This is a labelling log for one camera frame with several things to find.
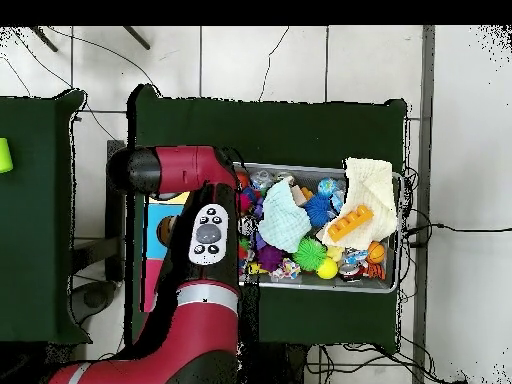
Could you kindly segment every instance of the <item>plush toy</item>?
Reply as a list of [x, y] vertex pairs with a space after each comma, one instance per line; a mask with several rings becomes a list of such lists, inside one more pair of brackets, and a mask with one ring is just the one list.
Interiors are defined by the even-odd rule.
[[318, 183], [318, 194], [322, 197], [329, 198], [337, 190], [338, 185], [332, 178], [324, 178]]
[[328, 197], [313, 196], [304, 205], [304, 209], [308, 213], [309, 220], [313, 227], [323, 227], [329, 222], [329, 215], [327, 211], [331, 207], [331, 202]]
[[261, 219], [261, 217], [263, 216], [263, 197], [260, 197], [256, 202], [252, 214], [258, 219]]
[[277, 247], [267, 244], [263, 249], [258, 250], [258, 262], [261, 265], [261, 269], [265, 271], [273, 272], [283, 260], [284, 253]]
[[339, 262], [343, 257], [343, 250], [343, 247], [327, 246], [327, 256], [334, 262]]
[[238, 204], [240, 202], [240, 210], [242, 213], [247, 213], [249, 212], [249, 209], [252, 207], [252, 201], [250, 199], [250, 197], [245, 194], [245, 193], [242, 193], [242, 194], [239, 194], [237, 193], [236, 194], [236, 206], [238, 208]]
[[240, 183], [240, 190], [243, 190], [249, 185], [249, 177], [245, 171], [236, 171], [238, 182]]
[[304, 237], [299, 243], [299, 250], [292, 257], [304, 271], [315, 271], [327, 257], [326, 251], [325, 246], [318, 241]]

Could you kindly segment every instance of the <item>light blue cloth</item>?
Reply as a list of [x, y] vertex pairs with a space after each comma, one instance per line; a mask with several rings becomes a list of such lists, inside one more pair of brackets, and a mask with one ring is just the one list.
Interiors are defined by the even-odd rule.
[[295, 253], [309, 230], [308, 214], [295, 204], [288, 181], [274, 184], [263, 201], [263, 220], [258, 225], [261, 238], [271, 246]]

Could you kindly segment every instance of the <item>green spiky ball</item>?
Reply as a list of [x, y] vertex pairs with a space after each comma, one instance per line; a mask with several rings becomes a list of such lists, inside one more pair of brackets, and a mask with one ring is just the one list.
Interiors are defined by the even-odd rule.
[[299, 243], [299, 250], [293, 254], [293, 261], [304, 271], [317, 270], [327, 257], [327, 248], [317, 240], [304, 237]]
[[245, 250], [249, 250], [251, 248], [251, 241], [248, 238], [240, 237], [239, 243]]

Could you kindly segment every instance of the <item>white cloth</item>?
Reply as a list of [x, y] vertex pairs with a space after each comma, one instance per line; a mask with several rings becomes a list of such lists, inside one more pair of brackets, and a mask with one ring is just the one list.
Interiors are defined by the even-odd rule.
[[[373, 159], [347, 159], [347, 200], [339, 216], [329, 222], [322, 236], [326, 246], [351, 247], [365, 250], [372, 241], [381, 241], [391, 235], [397, 227], [393, 175], [389, 162]], [[373, 218], [333, 241], [327, 230], [341, 217], [365, 205], [373, 212]]]

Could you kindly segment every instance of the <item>green cup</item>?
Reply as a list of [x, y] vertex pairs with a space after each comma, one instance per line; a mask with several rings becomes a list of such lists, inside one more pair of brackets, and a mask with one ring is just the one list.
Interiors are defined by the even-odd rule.
[[0, 138], [0, 174], [12, 170], [11, 153], [6, 138]]

